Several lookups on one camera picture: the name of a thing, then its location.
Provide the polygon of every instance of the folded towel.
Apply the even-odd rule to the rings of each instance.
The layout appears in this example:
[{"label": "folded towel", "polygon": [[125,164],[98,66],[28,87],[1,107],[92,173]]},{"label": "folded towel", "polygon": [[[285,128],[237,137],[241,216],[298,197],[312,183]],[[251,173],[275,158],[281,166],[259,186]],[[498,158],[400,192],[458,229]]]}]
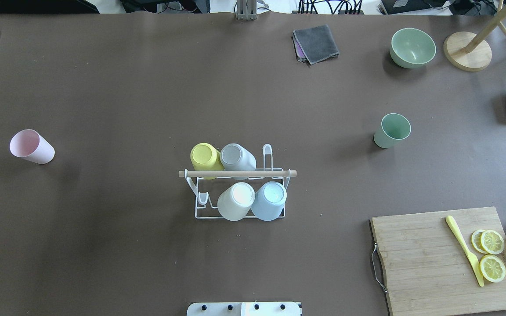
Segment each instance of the folded towel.
[{"label": "folded towel", "polygon": [[339,49],[327,24],[311,29],[293,30],[293,37],[310,65],[339,55]]}]

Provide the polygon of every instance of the wooden pole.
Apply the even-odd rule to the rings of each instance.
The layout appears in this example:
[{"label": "wooden pole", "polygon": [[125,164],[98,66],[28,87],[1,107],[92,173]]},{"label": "wooden pole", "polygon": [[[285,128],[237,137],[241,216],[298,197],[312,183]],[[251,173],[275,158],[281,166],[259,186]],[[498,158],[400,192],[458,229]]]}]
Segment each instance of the wooden pole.
[{"label": "wooden pole", "polygon": [[[499,4],[497,6],[497,12],[499,12],[501,9],[502,9],[502,0],[499,1]],[[506,27],[504,26],[502,21],[499,22],[499,28],[501,29],[501,32],[503,32],[503,34],[505,34],[506,36]]]},{"label": "wooden pole", "polygon": [[[283,176],[291,178],[297,175],[296,170],[251,170],[251,171],[233,171],[233,170],[187,170],[187,176],[209,177],[209,176],[246,176],[249,178],[261,178],[265,176]],[[179,171],[179,176],[184,178],[184,170]]]},{"label": "wooden pole", "polygon": [[492,32],[496,26],[506,18],[506,6],[502,8],[497,14],[490,20],[490,22],[479,32],[476,37],[464,48],[464,52],[469,54],[474,50],[485,38]]}]

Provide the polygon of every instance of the yellow cup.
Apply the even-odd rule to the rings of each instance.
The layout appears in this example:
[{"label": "yellow cup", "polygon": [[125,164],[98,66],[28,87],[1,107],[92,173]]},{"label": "yellow cup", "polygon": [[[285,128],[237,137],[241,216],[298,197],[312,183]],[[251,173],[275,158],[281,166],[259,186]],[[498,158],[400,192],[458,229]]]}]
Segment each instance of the yellow cup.
[{"label": "yellow cup", "polygon": [[223,170],[224,166],[220,161],[220,152],[211,144],[200,143],[191,150],[191,162],[195,170]]}]

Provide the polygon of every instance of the wooden cutting board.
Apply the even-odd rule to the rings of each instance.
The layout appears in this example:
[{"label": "wooden cutting board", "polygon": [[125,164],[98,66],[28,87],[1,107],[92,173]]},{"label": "wooden cutting board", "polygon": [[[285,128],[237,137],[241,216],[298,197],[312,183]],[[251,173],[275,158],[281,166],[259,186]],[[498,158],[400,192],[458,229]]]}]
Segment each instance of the wooden cutting board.
[{"label": "wooden cutting board", "polygon": [[[506,236],[495,208],[469,208],[374,217],[374,240],[382,263],[391,316],[448,316],[506,310],[506,277],[477,284],[464,251],[445,217],[456,219],[468,247],[475,230]],[[506,265],[506,247],[498,255]]]}]

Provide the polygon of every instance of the wooden stand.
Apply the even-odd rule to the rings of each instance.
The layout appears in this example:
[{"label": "wooden stand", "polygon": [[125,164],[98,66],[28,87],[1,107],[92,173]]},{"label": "wooden stand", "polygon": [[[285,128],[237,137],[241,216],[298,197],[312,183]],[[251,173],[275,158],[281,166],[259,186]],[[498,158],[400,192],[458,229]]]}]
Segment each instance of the wooden stand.
[{"label": "wooden stand", "polygon": [[444,54],[456,67],[467,72],[479,72],[492,61],[492,49],[485,38],[506,18],[506,6],[502,8],[477,35],[456,32],[444,41]]}]

